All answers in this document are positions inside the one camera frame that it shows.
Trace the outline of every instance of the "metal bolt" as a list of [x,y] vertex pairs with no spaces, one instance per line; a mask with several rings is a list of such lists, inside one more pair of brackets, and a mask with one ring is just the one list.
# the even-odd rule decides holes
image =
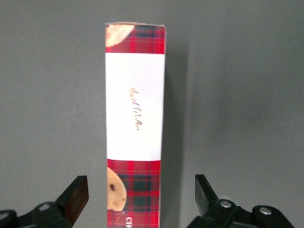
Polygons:
[[220,202],[221,206],[224,208],[230,208],[231,207],[231,203],[229,203],[228,201],[221,201]]
[[0,220],[5,219],[9,214],[7,212],[1,213],[0,214]]
[[262,207],[262,208],[260,208],[260,212],[264,215],[271,215],[271,210],[268,208]]
[[39,207],[40,211],[44,211],[49,209],[50,205],[48,205],[47,203],[44,203],[43,205],[41,205],[41,207]]

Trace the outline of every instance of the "chocolate chip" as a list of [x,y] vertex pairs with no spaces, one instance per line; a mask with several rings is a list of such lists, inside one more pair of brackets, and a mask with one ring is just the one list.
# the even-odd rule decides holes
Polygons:
[[112,191],[115,191],[115,186],[113,184],[110,185]]

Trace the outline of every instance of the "red tartan pattern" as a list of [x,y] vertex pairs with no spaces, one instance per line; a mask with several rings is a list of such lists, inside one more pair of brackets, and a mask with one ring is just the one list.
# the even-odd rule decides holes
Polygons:
[[121,43],[106,47],[111,53],[151,53],[165,54],[165,27],[136,25]]
[[108,167],[117,173],[127,189],[123,211],[108,210],[108,228],[125,228],[130,218],[132,228],[158,228],[161,161],[108,159]]

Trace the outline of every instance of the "gray wall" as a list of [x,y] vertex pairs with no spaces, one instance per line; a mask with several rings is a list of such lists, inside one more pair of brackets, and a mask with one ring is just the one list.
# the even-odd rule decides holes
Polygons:
[[87,175],[74,227],[105,227],[111,21],[167,27],[161,227],[199,214],[201,173],[217,194],[274,206],[301,227],[301,1],[0,1],[0,210],[26,213]]

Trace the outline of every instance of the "cookie box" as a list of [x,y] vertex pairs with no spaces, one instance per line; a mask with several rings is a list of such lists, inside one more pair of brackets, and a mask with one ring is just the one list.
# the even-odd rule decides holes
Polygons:
[[108,228],[158,228],[165,27],[106,25]]

